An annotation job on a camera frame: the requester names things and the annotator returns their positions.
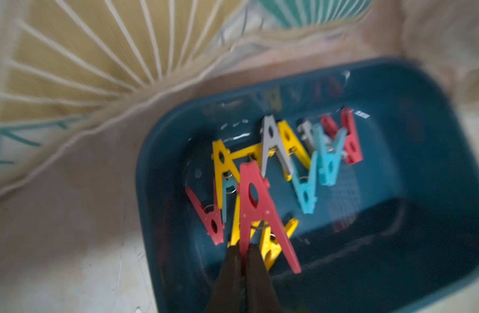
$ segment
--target plastic basin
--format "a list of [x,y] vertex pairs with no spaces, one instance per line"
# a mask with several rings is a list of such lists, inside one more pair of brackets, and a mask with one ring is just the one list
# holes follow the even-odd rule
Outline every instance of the plastic basin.
[[[318,70],[193,100],[148,135],[136,170],[145,248],[160,313],[202,312],[227,244],[215,246],[184,193],[212,203],[212,140],[231,151],[260,142],[264,115],[296,131],[343,106],[355,110],[364,160],[342,163],[304,215],[270,158],[281,219],[300,221],[270,271],[286,312],[409,312],[479,275],[479,169],[449,100],[414,65],[378,59]],[[231,198],[224,239],[230,236]]]

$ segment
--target clothespin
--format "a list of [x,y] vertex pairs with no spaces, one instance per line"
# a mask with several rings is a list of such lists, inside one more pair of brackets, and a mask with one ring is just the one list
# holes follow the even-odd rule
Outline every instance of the clothespin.
[[[241,211],[239,215],[239,251],[243,256],[243,259],[246,257],[250,244],[248,236],[251,233],[252,222],[263,220],[271,227],[271,232],[276,236],[292,271],[295,274],[300,273],[301,268],[299,259],[297,259],[292,243],[290,242],[290,239],[288,239],[283,223],[277,214],[274,201],[269,194],[268,189],[270,184],[268,179],[262,178],[260,170],[255,162],[243,163],[239,170],[241,174],[241,183],[238,185],[239,196],[241,197]],[[255,201],[250,194],[251,185],[257,190],[258,201]]]
[[[314,151],[314,137],[312,135],[312,123],[309,122],[309,120],[305,120],[302,124],[300,124],[297,127],[297,130],[299,131],[300,137],[302,138],[302,141],[304,141],[305,147],[307,147],[308,152],[312,153]],[[324,134],[324,142],[326,143],[327,146],[331,147],[333,140],[327,134]],[[342,151],[342,159],[347,158],[347,155],[348,154],[344,149]]]
[[330,148],[328,148],[324,142],[323,127],[321,124],[315,124],[312,127],[312,134],[314,136],[314,147],[318,152],[319,184],[333,186],[336,184],[338,169],[340,168],[347,128],[339,129]]
[[198,213],[199,218],[203,222],[206,228],[206,233],[211,237],[215,245],[221,244],[224,242],[224,228],[225,225],[222,223],[222,218],[220,217],[220,211],[217,205],[217,191],[215,182],[213,182],[213,211],[206,213],[205,207],[201,204],[196,194],[191,190],[191,188],[186,187],[185,192],[191,200],[192,206]]
[[286,121],[277,123],[286,153],[293,153],[306,169],[311,166],[311,158]]
[[311,157],[311,168],[305,183],[301,183],[300,180],[304,177],[300,177],[299,171],[297,170],[294,163],[293,165],[293,176],[292,184],[295,192],[297,193],[297,198],[299,199],[300,207],[304,214],[313,214],[314,207],[318,198],[316,197],[316,168],[318,167],[318,152],[314,151]]
[[283,171],[286,174],[285,178],[290,180],[293,174],[293,167],[290,163],[290,158],[288,157],[286,148],[281,140],[280,131],[274,120],[274,116],[266,115],[262,121],[262,155],[260,162],[262,177],[265,177],[265,172],[268,168],[268,156],[271,148],[276,149],[276,156],[280,160]]
[[[227,195],[236,192],[237,185],[238,185],[238,182],[236,178],[232,176],[232,174],[230,175],[230,177],[224,177],[224,179],[222,179],[222,190],[225,191],[225,195],[222,201],[222,222],[223,223],[227,221]],[[227,191],[227,189],[230,187],[234,187],[234,190]]]
[[[276,149],[270,149],[269,150],[269,157],[273,156],[276,152]],[[254,159],[257,161],[258,166],[260,167],[260,162],[261,162],[261,155],[262,155],[262,143],[257,143],[255,145],[243,148],[241,150],[238,150],[236,152],[231,153],[231,158],[233,160],[243,158],[243,157],[251,157],[251,159]]]
[[[330,116],[322,116],[321,124],[324,127],[324,131],[330,135],[332,139],[338,132],[336,123]],[[345,138],[344,149],[347,153],[345,161],[348,164],[355,164],[363,160],[363,154],[361,152],[360,141],[357,137],[356,123],[354,122],[353,111],[349,108],[344,108],[341,112],[342,127],[347,128],[347,137]]]
[[[231,241],[227,245],[227,247],[230,247],[232,245],[236,245],[239,241],[239,208],[240,208],[241,200],[240,196],[236,195],[236,207],[234,208],[234,219],[232,220],[232,234],[231,234]],[[253,227],[258,227],[260,224],[260,221],[255,221],[251,225]],[[250,231],[250,239],[253,237],[255,234],[255,229],[252,229]]]
[[[293,235],[295,228],[299,225],[299,220],[296,218],[292,218],[286,226],[284,230],[288,238]],[[262,231],[262,236],[260,238],[260,253],[262,254],[262,258],[264,259],[265,267],[270,270],[274,262],[276,261],[277,257],[281,254],[281,246],[276,240],[276,238],[271,238],[271,229],[267,227]]]
[[239,172],[236,165],[232,161],[231,152],[226,149],[222,140],[214,141],[212,143],[213,166],[215,167],[215,181],[217,182],[217,201],[218,208],[222,210],[223,206],[223,184],[222,177],[224,173],[231,173],[231,175],[239,182]]
[[297,131],[302,138],[302,141],[305,143],[309,153],[314,151],[314,139],[312,137],[312,123],[308,120],[305,120],[302,124],[297,127]]

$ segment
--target floor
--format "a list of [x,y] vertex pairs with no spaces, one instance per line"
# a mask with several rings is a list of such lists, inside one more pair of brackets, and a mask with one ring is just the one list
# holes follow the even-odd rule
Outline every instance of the floor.
[[[372,18],[368,23],[376,22]],[[168,98],[165,105],[313,68],[399,53],[397,37],[387,39],[398,29],[388,29],[382,36],[388,45],[373,42],[364,29],[338,44],[299,48],[305,51],[303,59],[301,50],[294,49],[250,59],[220,78]],[[355,38],[361,39],[359,45],[353,44]],[[259,69],[262,58],[271,61]],[[140,112],[83,138],[31,184],[0,199],[0,312],[157,312],[134,170],[143,140],[164,109]],[[479,158],[479,107],[457,109]],[[479,280],[421,312],[462,311],[479,313]]]

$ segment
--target red clothespin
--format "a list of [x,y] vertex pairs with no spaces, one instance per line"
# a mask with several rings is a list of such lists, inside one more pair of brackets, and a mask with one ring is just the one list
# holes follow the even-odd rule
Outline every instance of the red clothespin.
[[[342,127],[347,128],[347,137],[343,145],[344,150],[347,152],[345,161],[348,164],[355,164],[363,160],[363,154],[361,153],[360,141],[357,138],[357,129],[354,122],[353,112],[349,108],[345,108],[341,113]],[[321,125],[323,125],[324,132],[328,134],[332,139],[335,139],[336,132],[339,130],[335,122],[330,116],[321,117]]]
[[222,217],[220,216],[220,210],[217,205],[217,189],[215,181],[213,181],[213,211],[209,213],[205,213],[205,207],[201,204],[191,188],[186,187],[185,192],[189,197],[189,200],[191,200],[192,206],[194,206],[199,218],[205,225],[207,235],[211,237],[215,245],[223,243],[225,225],[222,223]]
[[[238,192],[241,197],[240,219],[239,219],[239,251],[243,259],[246,257],[250,244],[250,227],[252,222],[263,220],[271,227],[271,232],[276,236],[281,249],[295,274],[302,271],[299,259],[295,254],[292,243],[284,229],[283,223],[277,215],[276,206],[269,194],[269,181],[262,178],[257,163],[243,163],[239,168],[241,183],[238,184]],[[250,194],[250,185],[254,185],[258,202]]]

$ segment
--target blue clothespin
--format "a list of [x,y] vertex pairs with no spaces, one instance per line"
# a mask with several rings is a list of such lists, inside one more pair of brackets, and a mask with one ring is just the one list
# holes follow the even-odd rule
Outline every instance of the blue clothespin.
[[295,192],[297,193],[297,198],[299,199],[300,207],[304,214],[313,214],[314,207],[316,206],[316,168],[318,167],[318,152],[314,151],[311,156],[311,167],[309,168],[309,174],[307,181],[301,183],[299,176],[299,171],[295,166],[295,163],[292,160],[293,175],[292,183]]
[[320,123],[312,127],[312,135],[314,137],[314,148],[319,153],[319,184],[333,186],[336,184],[338,169],[340,168],[347,128],[340,128],[335,136],[335,140],[330,145],[327,145],[324,141],[323,126]]
[[237,189],[237,186],[238,182],[234,176],[222,179],[222,190],[225,192],[224,197],[222,197],[222,223],[225,223],[227,220],[227,195],[236,191],[227,191],[227,189],[229,187]]

